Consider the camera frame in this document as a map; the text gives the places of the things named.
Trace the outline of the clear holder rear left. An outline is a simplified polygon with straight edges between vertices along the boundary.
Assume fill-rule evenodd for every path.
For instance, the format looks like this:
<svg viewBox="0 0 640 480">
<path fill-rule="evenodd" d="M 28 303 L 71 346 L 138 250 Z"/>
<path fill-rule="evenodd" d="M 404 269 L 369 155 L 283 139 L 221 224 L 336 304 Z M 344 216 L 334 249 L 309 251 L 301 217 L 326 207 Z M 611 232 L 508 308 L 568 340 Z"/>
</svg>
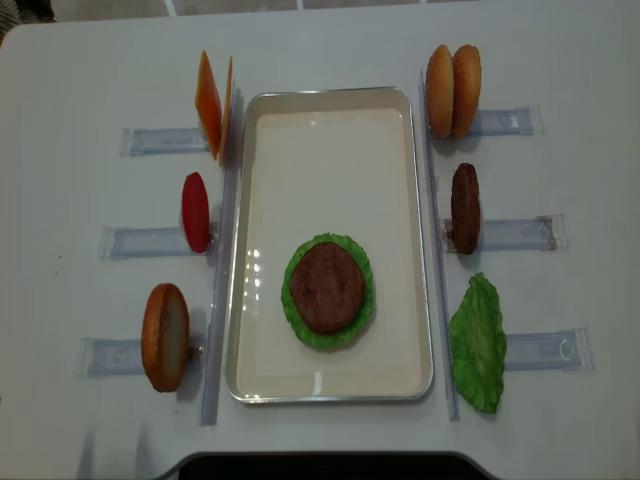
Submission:
<svg viewBox="0 0 640 480">
<path fill-rule="evenodd" d="M 125 128 L 119 153 L 123 157 L 209 152 L 209 144 L 197 127 Z"/>
</svg>

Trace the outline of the standing brown meat patty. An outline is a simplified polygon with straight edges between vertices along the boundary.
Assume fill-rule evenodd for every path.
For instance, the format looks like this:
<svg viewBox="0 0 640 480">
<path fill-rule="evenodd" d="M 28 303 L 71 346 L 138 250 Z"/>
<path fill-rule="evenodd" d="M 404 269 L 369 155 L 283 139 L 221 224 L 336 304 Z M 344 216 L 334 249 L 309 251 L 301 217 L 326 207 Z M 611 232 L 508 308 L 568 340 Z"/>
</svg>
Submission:
<svg viewBox="0 0 640 480">
<path fill-rule="evenodd" d="M 481 209 L 476 170 L 469 163 L 456 169 L 451 190 L 452 239 L 456 251 L 471 255 L 477 248 Z"/>
</svg>

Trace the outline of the brown meat patty on tray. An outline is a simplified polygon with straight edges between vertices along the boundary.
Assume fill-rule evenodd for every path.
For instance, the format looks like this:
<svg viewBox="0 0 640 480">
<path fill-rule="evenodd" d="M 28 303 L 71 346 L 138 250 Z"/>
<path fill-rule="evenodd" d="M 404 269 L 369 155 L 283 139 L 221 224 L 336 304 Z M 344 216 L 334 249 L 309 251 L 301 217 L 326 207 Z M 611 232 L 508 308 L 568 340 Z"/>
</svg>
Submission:
<svg viewBox="0 0 640 480">
<path fill-rule="evenodd" d="M 288 293 L 304 325 L 316 334 L 331 335 L 356 319 L 364 303 L 364 275 L 346 249 L 321 242 L 297 262 Z"/>
</svg>

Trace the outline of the clear holder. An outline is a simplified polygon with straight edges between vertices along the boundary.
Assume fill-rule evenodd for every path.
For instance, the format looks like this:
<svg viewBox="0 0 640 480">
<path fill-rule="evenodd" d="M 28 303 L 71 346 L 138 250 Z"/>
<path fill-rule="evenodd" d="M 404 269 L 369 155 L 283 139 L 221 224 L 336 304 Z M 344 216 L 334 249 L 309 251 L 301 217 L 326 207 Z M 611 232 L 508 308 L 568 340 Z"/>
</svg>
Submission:
<svg viewBox="0 0 640 480">
<path fill-rule="evenodd" d="M 145 375 L 141 341 L 82 338 L 77 375 L 84 378 Z"/>
<path fill-rule="evenodd" d="M 543 135 L 539 105 L 512 109 L 478 110 L 467 137 Z"/>
<path fill-rule="evenodd" d="M 509 334 L 506 371 L 591 370 L 594 362 L 587 328 Z"/>
<path fill-rule="evenodd" d="M 99 242 L 101 260 L 163 258 L 198 255 L 181 227 L 104 227 Z"/>
<path fill-rule="evenodd" d="M 119 153 L 123 157 L 209 152 L 209 144 L 197 127 L 125 128 Z"/>
<path fill-rule="evenodd" d="M 484 220 L 475 251 L 562 251 L 569 247 L 562 214 Z"/>
</svg>

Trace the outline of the green lettuce leaf on tray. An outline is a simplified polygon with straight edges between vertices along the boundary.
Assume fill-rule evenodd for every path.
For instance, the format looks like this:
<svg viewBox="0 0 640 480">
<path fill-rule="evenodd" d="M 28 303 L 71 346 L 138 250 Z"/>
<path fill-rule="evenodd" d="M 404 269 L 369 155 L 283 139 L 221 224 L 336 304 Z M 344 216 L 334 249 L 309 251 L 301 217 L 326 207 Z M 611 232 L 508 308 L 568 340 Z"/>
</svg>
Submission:
<svg viewBox="0 0 640 480">
<path fill-rule="evenodd" d="M 291 295 L 288 293 L 288 283 L 294 267 L 301 257 L 314 245 L 321 242 L 334 242 L 346 249 L 360 267 L 365 280 L 364 303 L 356 319 L 345 329 L 331 335 L 319 335 L 304 325 L 298 315 Z M 287 321 L 300 341 L 316 350 L 336 350 L 344 348 L 356 341 L 358 335 L 365 330 L 371 320 L 375 305 L 374 279 L 369 258 L 364 249 L 348 235 L 325 233 L 315 236 L 297 248 L 285 269 L 281 288 L 281 301 Z"/>
</svg>

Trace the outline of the clear holder rear right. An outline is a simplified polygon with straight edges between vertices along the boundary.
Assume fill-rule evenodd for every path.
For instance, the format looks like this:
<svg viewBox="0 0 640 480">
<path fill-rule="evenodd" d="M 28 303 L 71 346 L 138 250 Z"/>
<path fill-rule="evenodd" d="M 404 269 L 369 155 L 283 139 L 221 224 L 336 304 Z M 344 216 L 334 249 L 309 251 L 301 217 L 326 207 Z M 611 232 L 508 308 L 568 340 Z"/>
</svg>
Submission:
<svg viewBox="0 0 640 480">
<path fill-rule="evenodd" d="M 467 137 L 543 135 L 539 105 L 512 109 L 478 110 Z"/>
</svg>

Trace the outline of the long clear rail left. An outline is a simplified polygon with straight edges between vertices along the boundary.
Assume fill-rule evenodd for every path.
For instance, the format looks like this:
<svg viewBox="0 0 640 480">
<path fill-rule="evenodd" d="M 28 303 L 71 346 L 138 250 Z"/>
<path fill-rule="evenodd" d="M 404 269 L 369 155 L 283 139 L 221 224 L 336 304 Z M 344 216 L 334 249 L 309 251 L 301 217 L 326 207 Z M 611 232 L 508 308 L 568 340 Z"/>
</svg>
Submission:
<svg viewBox="0 0 640 480">
<path fill-rule="evenodd" d="M 203 426 L 212 426 L 217 422 L 224 331 L 228 307 L 230 263 L 234 258 L 232 244 L 239 175 L 236 150 L 237 145 L 242 143 L 243 101 L 241 89 L 236 82 L 233 82 L 230 131 L 228 150 L 225 157 L 224 188 L 217 234 L 213 304 L 208 329 L 207 358 L 204 371 L 201 407 L 201 424 Z"/>
</svg>

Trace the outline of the clear holder front right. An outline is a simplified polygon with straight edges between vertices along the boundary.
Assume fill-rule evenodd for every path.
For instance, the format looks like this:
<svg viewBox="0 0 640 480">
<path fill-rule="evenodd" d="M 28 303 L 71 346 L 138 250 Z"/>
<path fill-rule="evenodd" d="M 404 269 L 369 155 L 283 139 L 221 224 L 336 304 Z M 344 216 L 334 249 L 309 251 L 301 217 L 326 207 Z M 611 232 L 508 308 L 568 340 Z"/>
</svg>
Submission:
<svg viewBox="0 0 640 480">
<path fill-rule="evenodd" d="M 587 328 L 509 334 L 506 371 L 591 370 L 594 362 Z"/>
</svg>

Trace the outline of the long clear rail right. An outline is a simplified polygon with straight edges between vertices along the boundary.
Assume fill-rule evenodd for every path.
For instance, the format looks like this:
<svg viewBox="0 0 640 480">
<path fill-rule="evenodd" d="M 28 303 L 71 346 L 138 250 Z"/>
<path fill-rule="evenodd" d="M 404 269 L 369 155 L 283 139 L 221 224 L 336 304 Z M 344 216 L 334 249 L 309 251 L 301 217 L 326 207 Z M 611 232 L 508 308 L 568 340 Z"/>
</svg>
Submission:
<svg viewBox="0 0 640 480">
<path fill-rule="evenodd" d="M 432 238 L 433 264 L 435 272 L 441 349 L 443 355 L 446 399 L 448 405 L 449 420 L 452 422 L 457 422 L 460 420 L 460 408 L 459 398 L 453 380 L 453 363 L 449 341 L 449 311 L 446 272 L 444 267 L 444 251 L 440 233 L 440 218 L 438 213 L 437 180 L 434 173 L 432 142 L 430 138 L 430 128 L 427 115 L 426 68 L 423 68 L 420 72 L 419 94 L 421 100 L 422 144 L 423 155 L 425 158 L 427 194 L 430 205 L 430 229 Z"/>
</svg>

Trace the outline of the black base at table edge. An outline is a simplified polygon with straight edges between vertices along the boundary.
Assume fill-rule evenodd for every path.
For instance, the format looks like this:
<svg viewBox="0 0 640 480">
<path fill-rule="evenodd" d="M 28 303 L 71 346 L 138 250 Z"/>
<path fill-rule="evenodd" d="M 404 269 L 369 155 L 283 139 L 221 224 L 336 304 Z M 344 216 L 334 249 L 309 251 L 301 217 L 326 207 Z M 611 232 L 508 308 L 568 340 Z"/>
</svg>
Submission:
<svg viewBox="0 0 640 480">
<path fill-rule="evenodd" d="M 460 456 L 418 453 L 256 453 L 196 456 L 179 479 L 489 479 Z"/>
</svg>

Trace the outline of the clear holder middle left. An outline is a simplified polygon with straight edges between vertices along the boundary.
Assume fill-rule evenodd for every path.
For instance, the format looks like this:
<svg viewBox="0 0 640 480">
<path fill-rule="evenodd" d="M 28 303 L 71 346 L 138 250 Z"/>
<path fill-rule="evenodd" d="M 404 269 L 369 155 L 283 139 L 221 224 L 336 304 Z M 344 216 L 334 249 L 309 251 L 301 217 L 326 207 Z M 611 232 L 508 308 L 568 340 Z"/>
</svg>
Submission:
<svg viewBox="0 0 640 480">
<path fill-rule="evenodd" d="M 104 227 L 99 242 L 101 260 L 163 258 L 198 255 L 181 227 Z"/>
</svg>

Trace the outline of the orange cheese slice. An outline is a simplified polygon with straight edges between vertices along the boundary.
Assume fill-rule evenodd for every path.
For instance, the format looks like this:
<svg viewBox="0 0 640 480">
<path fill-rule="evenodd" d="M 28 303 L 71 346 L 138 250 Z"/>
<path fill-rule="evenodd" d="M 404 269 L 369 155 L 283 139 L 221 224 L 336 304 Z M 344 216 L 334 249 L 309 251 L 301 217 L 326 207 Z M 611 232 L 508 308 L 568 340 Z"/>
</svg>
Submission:
<svg viewBox="0 0 640 480">
<path fill-rule="evenodd" d="M 207 53 L 202 51 L 198 69 L 195 107 L 210 151 L 218 159 L 222 134 L 222 105 Z"/>
<path fill-rule="evenodd" d="M 232 104 L 232 93 L 233 93 L 233 58 L 229 58 L 228 65 L 228 73 L 227 73 L 227 85 L 226 85 L 226 97 L 225 97 L 225 107 L 222 116 L 222 127 L 221 127 L 221 136 L 220 136 L 220 148 L 218 160 L 221 166 L 225 163 L 225 149 L 227 144 L 227 136 L 229 132 L 229 125 L 231 120 L 231 104 Z"/>
</svg>

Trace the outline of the left bun half rear right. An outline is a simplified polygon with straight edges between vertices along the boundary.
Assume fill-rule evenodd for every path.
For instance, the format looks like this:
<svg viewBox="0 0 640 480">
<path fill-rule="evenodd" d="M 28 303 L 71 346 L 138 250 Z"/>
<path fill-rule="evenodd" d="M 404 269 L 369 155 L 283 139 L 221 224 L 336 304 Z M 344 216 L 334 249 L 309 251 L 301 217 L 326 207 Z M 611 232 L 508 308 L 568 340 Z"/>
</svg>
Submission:
<svg viewBox="0 0 640 480">
<path fill-rule="evenodd" d="M 431 55 L 426 71 L 426 111 L 432 133 L 437 138 L 451 134 L 454 76 L 452 57 L 445 45 Z"/>
</svg>

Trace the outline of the clear holder front left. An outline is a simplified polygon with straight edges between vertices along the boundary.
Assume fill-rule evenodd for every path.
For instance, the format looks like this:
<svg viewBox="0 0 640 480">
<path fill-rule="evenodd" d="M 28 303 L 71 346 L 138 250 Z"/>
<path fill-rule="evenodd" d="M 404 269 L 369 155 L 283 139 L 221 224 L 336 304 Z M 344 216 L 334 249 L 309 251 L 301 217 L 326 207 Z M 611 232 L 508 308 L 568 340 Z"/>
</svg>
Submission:
<svg viewBox="0 0 640 480">
<path fill-rule="evenodd" d="M 141 341 L 82 338 L 77 375 L 84 378 L 145 375 Z"/>
</svg>

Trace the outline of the red tomato slice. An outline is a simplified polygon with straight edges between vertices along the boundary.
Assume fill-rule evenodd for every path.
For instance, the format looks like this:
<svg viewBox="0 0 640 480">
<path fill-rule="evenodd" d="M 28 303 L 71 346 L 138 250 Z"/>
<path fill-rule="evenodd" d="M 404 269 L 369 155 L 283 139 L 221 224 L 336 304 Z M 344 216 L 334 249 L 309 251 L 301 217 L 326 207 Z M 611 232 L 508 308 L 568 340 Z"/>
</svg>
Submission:
<svg viewBox="0 0 640 480">
<path fill-rule="evenodd" d="M 192 251 L 203 253 L 210 243 L 210 210 L 202 177 L 194 172 L 185 178 L 181 201 L 182 223 Z"/>
</svg>

